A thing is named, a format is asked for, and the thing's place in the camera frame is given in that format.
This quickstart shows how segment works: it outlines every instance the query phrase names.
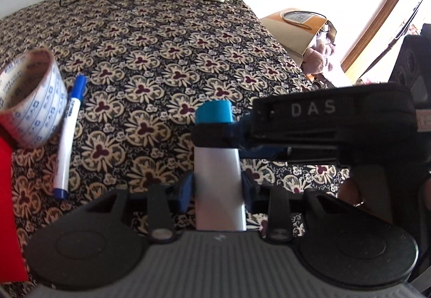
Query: marker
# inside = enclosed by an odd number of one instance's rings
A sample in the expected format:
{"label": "marker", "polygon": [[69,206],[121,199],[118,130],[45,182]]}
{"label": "marker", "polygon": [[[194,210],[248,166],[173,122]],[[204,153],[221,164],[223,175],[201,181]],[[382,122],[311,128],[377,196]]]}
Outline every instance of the marker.
{"label": "marker", "polygon": [[79,75],[75,79],[72,92],[70,93],[69,105],[63,121],[60,145],[57,154],[57,170],[54,176],[53,196],[61,200],[67,200],[69,196],[69,166],[72,154],[73,135],[75,134],[76,120],[78,119],[79,107],[85,90],[87,78]]}

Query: red object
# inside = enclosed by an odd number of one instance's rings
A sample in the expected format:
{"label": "red object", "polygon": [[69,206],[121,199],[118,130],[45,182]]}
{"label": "red object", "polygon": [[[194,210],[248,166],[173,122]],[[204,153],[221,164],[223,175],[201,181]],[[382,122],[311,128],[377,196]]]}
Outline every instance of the red object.
{"label": "red object", "polygon": [[0,137],[0,282],[28,281],[12,207],[12,147]]}

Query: white bottle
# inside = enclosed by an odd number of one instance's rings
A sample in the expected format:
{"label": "white bottle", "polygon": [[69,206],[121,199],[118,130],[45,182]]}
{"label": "white bottle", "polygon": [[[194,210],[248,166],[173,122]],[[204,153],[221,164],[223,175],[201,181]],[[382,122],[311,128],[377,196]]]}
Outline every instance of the white bottle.
{"label": "white bottle", "polygon": [[[233,122],[230,101],[210,101],[196,111],[196,124]],[[196,229],[245,231],[238,149],[194,148]]]}

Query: black circular disc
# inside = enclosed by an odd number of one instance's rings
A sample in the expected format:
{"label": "black circular disc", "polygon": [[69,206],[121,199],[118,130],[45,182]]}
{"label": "black circular disc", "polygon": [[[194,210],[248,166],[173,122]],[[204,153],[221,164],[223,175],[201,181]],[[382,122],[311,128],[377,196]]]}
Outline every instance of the black circular disc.
{"label": "black circular disc", "polygon": [[35,234],[25,257],[42,283],[86,290],[124,277],[140,262],[147,247],[144,238],[115,217],[82,212]]}
{"label": "black circular disc", "polygon": [[300,239],[305,266],[322,278],[350,288],[401,282],[417,260],[413,238],[372,217],[331,214]]}

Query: gray ribbed surface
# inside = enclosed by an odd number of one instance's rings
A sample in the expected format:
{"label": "gray ribbed surface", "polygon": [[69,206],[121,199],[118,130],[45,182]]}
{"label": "gray ribbed surface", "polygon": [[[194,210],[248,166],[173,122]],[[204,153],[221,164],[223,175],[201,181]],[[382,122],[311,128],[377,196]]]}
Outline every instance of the gray ribbed surface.
{"label": "gray ribbed surface", "polygon": [[380,291],[332,287],[306,271],[286,246],[255,232],[187,231],[179,241],[152,246],[128,277],[101,289],[62,292],[39,286],[28,298],[411,298],[406,285]]}

